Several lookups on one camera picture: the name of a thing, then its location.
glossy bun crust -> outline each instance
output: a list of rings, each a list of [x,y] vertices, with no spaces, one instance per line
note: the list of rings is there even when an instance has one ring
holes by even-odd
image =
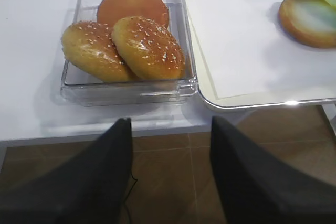
[[[83,71],[104,82],[136,79],[111,41],[112,29],[96,22],[69,26],[62,38],[65,58]]]
[[[97,22],[113,27],[121,18],[130,16],[150,18],[166,28],[169,25],[169,11],[162,0],[103,0]]]
[[[179,79],[184,74],[182,50],[172,34],[142,17],[119,20],[112,32],[120,56],[143,80]]]
[[[325,0],[284,0],[279,18],[297,41],[317,48],[336,47],[336,8]]]

black cable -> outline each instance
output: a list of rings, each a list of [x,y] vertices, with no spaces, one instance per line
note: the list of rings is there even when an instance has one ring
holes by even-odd
[[[127,207],[127,205],[126,205],[126,201],[127,201],[128,197],[130,196],[130,194],[131,194],[131,192],[132,192],[134,186],[135,186],[136,183],[138,182],[138,179],[137,179],[137,178],[134,178],[132,172],[131,172],[131,176],[132,176],[132,179],[134,180],[134,183],[133,183],[131,189],[128,191],[128,193],[127,193],[127,195],[126,195],[126,197],[125,197],[125,200],[124,200],[124,208],[125,208],[126,213],[127,213],[127,216],[128,216],[128,223],[129,223],[129,224],[132,224],[133,221],[132,221],[132,217],[131,217],[130,210],[128,209],[128,207]]]

sesame seed bun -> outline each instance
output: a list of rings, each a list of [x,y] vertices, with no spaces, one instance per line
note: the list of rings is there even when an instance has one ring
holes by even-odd
[[[317,48],[336,47],[336,9],[325,0],[284,0],[279,18],[297,41]]]
[[[142,16],[164,27],[169,24],[169,11],[162,0],[103,0],[97,12],[97,22],[113,27],[121,18]]]
[[[61,42],[65,58],[104,82],[135,79],[111,40],[112,29],[96,22],[78,22],[64,32]]]
[[[143,80],[179,79],[184,74],[182,50],[172,34],[153,20],[126,17],[119,20],[112,39],[120,56]]]

white tray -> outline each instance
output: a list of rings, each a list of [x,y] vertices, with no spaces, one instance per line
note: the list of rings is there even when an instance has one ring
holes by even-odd
[[[220,91],[219,88],[215,86],[215,81],[213,79],[213,73],[211,73],[211,68],[209,66],[213,66],[213,64],[209,63],[208,57],[213,57],[213,54],[209,56],[209,43],[205,43],[205,39],[212,39],[211,33],[202,33],[202,26],[200,25],[200,16],[206,17],[207,12],[209,11],[209,7],[206,6],[204,8],[197,8],[195,9],[195,5],[193,4],[192,0],[186,0],[187,6],[189,8],[189,19],[190,19],[190,28],[191,28],[191,35],[192,35],[192,43],[193,43],[193,49],[194,49],[194,56],[195,56],[195,62],[196,62],[196,69],[197,69],[197,77],[198,77],[198,84],[199,84],[199,92],[206,101],[207,105],[215,110],[231,110],[231,109],[246,109],[246,108],[255,108],[255,107],[261,107],[261,106],[270,106],[270,105],[297,105],[297,104],[306,104],[306,103],[317,103],[322,104],[326,102],[333,102],[336,99],[336,71],[333,73],[330,68],[330,65],[333,65],[333,61],[335,61],[336,65],[336,51],[335,50],[317,50],[312,49],[303,45],[298,44],[296,41],[291,40],[286,34],[283,33],[281,27],[277,24],[277,9],[281,3],[282,0],[250,0],[255,6],[265,6],[269,5],[270,13],[268,13],[268,16],[265,15],[264,20],[262,19],[262,15],[259,15],[259,19],[257,22],[260,22],[260,24],[255,24],[255,27],[264,27],[264,23],[267,23],[272,20],[274,22],[274,29],[273,30],[267,30],[269,36],[261,36],[261,38],[264,38],[265,40],[260,42],[258,44],[258,47],[260,48],[260,53],[262,53],[263,50],[266,50],[266,48],[269,48],[269,44],[273,41],[271,41],[274,38],[280,39],[279,47],[271,47],[270,52],[272,53],[272,50],[276,50],[276,52],[273,51],[273,53],[276,53],[278,56],[281,54],[292,54],[296,53],[299,54],[302,59],[304,59],[304,64],[307,69],[307,65],[311,64],[314,66],[311,66],[312,69],[316,71],[312,71],[312,74],[315,75],[317,78],[322,76],[319,81],[316,81],[314,78],[311,78],[309,74],[307,74],[307,71],[304,72],[302,70],[302,75],[294,74],[295,71],[300,71],[300,68],[298,69],[298,62],[294,61],[293,63],[284,62],[286,57],[283,59],[281,57],[277,57],[276,65],[282,66],[282,69],[279,70],[275,68],[274,71],[282,71],[283,75],[281,76],[281,73],[275,72],[275,77],[277,77],[277,83],[272,85],[270,88],[261,88],[260,85],[255,85],[255,89],[251,89],[247,87],[248,91],[245,93],[242,92],[239,94],[239,91],[234,90],[228,92],[228,96],[223,95],[225,93],[223,90]],[[220,0],[221,3],[224,4],[231,4],[239,3],[239,0]],[[202,3],[204,3],[204,0],[200,0],[199,5],[201,7]],[[232,19],[232,23],[238,23],[241,21],[241,16],[237,15],[237,19],[235,20],[234,11],[231,10],[231,12],[222,12],[221,16],[225,19],[228,16]],[[216,26],[218,23],[215,21],[213,22],[213,25]],[[223,28],[223,33],[226,33],[223,35],[223,38],[227,38],[229,34],[234,34],[234,27],[235,26],[228,26]],[[249,36],[254,36],[252,32],[251,34],[244,35],[242,38],[246,38]],[[248,41],[241,40],[240,45],[243,48],[243,50],[240,48],[240,51],[244,52],[244,49],[249,50],[250,48],[247,46]],[[230,61],[230,57],[232,57],[232,54],[236,53],[232,47],[230,51],[227,52],[227,54],[221,55],[221,57],[224,57],[223,62],[225,62],[225,57],[227,57],[227,62]],[[262,67],[261,71],[269,71],[272,69],[267,68],[274,68],[276,66],[272,66],[270,64],[261,64],[260,62],[262,59],[258,57],[258,52],[254,52],[255,58],[257,61],[256,66],[259,65],[259,67]],[[249,54],[249,51],[246,51],[244,54],[239,54],[239,57],[241,57],[241,60],[248,60],[248,57],[251,57],[251,54]],[[323,59],[323,56],[328,57],[328,60],[325,62]],[[237,63],[233,64],[234,70],[237,73],[236,76],[234,75],[225,75],[223,73],[223,78],[225,85],[230,83],[237,83],[239,82],[247,82],[253,79],[254,76],[251,77],[251,70],[245,70],[243,71],[243,67],[237,66]],[[299,78],[302,78],[302,76],[307,75],[307,78],[303,78],[302,80],[299,80]]]

white paper sheet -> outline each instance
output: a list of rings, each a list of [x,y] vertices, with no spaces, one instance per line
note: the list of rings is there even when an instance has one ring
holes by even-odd
[[[336,81],[336,50],[284,33],[283,0],[186,0],[218,98]]]

